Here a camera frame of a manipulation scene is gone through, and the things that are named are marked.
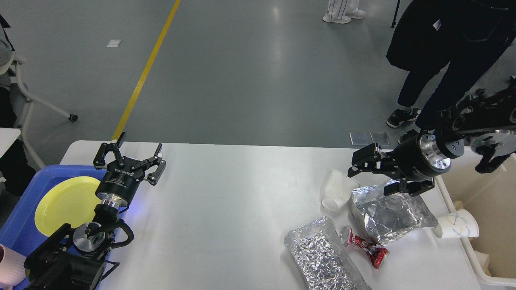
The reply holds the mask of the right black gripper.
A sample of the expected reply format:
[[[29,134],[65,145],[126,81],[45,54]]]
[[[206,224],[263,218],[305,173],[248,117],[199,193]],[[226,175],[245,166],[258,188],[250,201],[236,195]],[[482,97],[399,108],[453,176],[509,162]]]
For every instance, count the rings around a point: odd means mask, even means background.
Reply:
[[[382,151],[378,143],[355,151],[347,176],[352,178],[359,173],[370,172],[401,178],[403,173],[411,182],[394,180],[384,187],[383,195],[407,193],[415,197],[433,189],[435,180],[430,178],[448,172],[451,161],[438,148],[436,137],[424,133],[410,137],[391,152]]]

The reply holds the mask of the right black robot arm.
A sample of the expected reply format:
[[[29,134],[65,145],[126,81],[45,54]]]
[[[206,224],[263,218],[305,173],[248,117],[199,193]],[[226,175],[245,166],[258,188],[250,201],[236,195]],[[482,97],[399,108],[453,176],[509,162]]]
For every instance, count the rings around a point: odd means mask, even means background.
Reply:
[[[482,156],[478,173],[494,172],[515,153],[515,77],[494,95],[468,95],[437,112],[433,130],[423,130],[394,150],[383,152],[378,143],[354,152],[347,176],[361,172],[383,174],[394,180],[383,194],[418,196],[435,186],[435,177],[450,170],[451,161],[464,154],[464,146]]]

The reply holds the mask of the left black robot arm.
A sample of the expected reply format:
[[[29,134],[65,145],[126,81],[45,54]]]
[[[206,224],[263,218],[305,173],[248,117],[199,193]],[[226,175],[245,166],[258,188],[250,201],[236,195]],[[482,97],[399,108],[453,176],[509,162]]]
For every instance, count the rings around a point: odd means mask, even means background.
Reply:
[[[140,183],[157,185],[166,168],[162,143],[153,156],[138,160],[122,156],[125,139],[102,143],[93,160],[97,170],[105,170],[95,190],[99,202],[94,217],[72,227],[64,223],[24,262],[28,290],[95,290],[118,266],[108,260],[111,250],[129,245],[133,230],[122,219],[134,199]]]

